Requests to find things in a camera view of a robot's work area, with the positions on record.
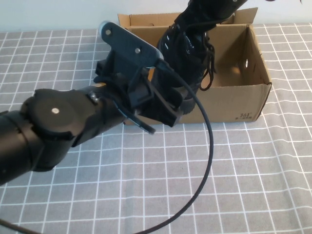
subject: screw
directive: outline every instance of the screw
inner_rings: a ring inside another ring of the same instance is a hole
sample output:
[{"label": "screw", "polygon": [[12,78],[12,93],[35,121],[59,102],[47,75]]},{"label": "screw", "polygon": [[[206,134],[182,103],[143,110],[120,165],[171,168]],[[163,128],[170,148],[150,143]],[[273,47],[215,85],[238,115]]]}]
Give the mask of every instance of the screw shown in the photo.
[{"label": "screw", "polygon": [[53,108],[52,109],[52,113],[53,114],[58,114],[59,113],[59,109],[58,108]]},{"label": "screw", "polygon": [[111,34],[112,34],[112,31],[111,31],[111,30],[109,30],[109,29],[107,29],[107,30],[105,31],[105,34],[109,36],[109,35],[111,35]]},{"label": "screw", "polygon": [[98,102],[98,97],[93,91],[89,93],[89,97],[91,98],[93,102]]}]

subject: black cable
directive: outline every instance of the black cable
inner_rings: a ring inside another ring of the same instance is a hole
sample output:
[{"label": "black cable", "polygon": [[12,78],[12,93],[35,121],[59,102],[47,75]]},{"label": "black cable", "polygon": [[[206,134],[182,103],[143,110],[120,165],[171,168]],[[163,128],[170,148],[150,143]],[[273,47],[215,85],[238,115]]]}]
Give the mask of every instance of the black cable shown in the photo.
[{"label": "black cable", "polygon": [[[199,109],[200,109],[200,111],[203,114],[203,117],[205,119],[207,129],[208,129],[208,133],[209,133],[209,159],[208,159],[208,165],[207,165],[207,169],[205,171],[203,180],[201,181],[197,191],[194,193],[193,197],[189,200],[189,202],[180,211],[178,211],[174,216],[172,216],[168,220],[166,220],[166,221],[164,221],[164,222],[162,222],[162,223],[160,223],[160,224],[158,224],[152,228],[149,228],[147,230],[141,231],[141,232],[136,233],[136,234],[149,234],[149,233],[155,232],[155,231],[169,225],[170,223],[175,221],[177,218],[179,218],[184,212],[187,211],[187,209],[198,198],[199,194],[201,193],[201,191],[203,190],[203,188],[205,186],[205,183],[206,183],[208,176],[209,176],[209,172],[210,172],[212,161],[213,161],[213,155],[214,155],[213,131],[212,131],[207,113],[206,113],[204,107],[202,106],[201,102],[199,101],[198,97],[196,96],[196,94],[191,89],[191,87],[164,60],[159,60],[159,63],[157,64],[156,68],[165,72],[165,73],[168,73],[169,75],[173,76],[177,81],[179,81],[181,83],[181,85],[183,85],[185,87],[185,89],[189,92],[189,94],[192,96],[192,98],[195,100],[196,104],[198,105],[198,107],[199,107]],[[12,229],[14,231],[18,231],[18,232],[23,233],[23,234],[40,234],[40,233],[36,233],[34,231],[31,231],[31,230],[22,228],[20,226],[11,224],[11,223],[4,221],[2,219],[0,219],[0,225],[5,226],[5,227]]]},{"label": "black cable", "polygon": [[29,229],[26,229],[26,228],[23,228],[23,227],[20,227],[18,225],[15,225],[15,224],[12,224],[12,223],[9,223],[3,219],[0,219],[0,225],[1,226],[4,226],[6,228],[9,228],[11,230],[14,230],[14,231],[17,231],[19,233],[24,233],[24,234],[41,234],[41,233],[37,233],[35,231],[32,231],[32,230],[29,230]]}]

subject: open cardboard box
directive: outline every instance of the open cardboard box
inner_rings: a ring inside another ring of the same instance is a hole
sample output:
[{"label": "open cardboard box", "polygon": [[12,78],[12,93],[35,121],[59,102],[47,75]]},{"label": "open cardboard box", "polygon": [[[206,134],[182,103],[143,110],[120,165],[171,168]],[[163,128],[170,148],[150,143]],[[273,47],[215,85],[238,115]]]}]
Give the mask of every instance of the open cardboard box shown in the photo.
[{"label": "open cardboard box", "polygon": [[[229,20],[209,31],[215,47],[217,73],[208,91],[199,90],[211,122],[255,121],[259,118],[272,86],[251,24],[257,8],[239,10]],[[120,25],[153,46],[179,13],[118,15]],[[203,87],[209,77],[203,80]],[[148,124],[156,122],[142,118]],[[180,123],[203,123],[198,107],[182,117]]]}]

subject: box flap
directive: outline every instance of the box flap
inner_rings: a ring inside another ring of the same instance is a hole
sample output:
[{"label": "box flap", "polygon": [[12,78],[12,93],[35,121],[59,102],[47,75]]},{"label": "box flap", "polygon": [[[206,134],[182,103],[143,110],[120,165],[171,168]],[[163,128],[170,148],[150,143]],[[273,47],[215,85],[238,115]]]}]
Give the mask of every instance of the box flap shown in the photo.
[{"label": "box flap", "polygon": [[234,14],[233,24],[252,24],[257,11],[257,7],[236,11]]},{"label": "box flap", "polygon": [[180,13],[130,15],[131,26],[169,26]]},{"label": "box flap", "polygon": [[119,19],[120,26],[124,28],[130,27],[129,15],[118,14],[118,19]]},{"label": "box flap", "polygon": [[145,40],[146,42],[150,43],[152,46],[157,46],[159,39],[162,35],[166,32],[168,27],[165,26],[155,26],[155,27],[137,27],[131,26],[128,28],[130,32],[137,35],[139,38]]}]

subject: gray checkered tablecloth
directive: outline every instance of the gray checkered tablecloth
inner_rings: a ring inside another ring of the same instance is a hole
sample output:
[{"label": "gray checkered tablecloth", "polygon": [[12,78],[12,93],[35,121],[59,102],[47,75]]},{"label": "gray checkered tablecloth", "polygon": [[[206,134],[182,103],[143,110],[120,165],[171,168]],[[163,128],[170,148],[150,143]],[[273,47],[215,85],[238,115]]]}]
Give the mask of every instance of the gray checkered tablecloth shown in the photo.
[{"label": "gray checkered tablecloth", "polygon": [[[312,234],[312,25],[255,25],[273,78],[257,122],[213,124],[211,176],[194,205],[157,234]],[[0,33],[0,111],[35,89],[92,83],[109,46],[96,30]],[[203,124],[117,126],[53,171],[0,187],[0,217],[45,234],[130,234],[172,216],[207,164]],[[1,234],[15,233],[0,228]]]}]

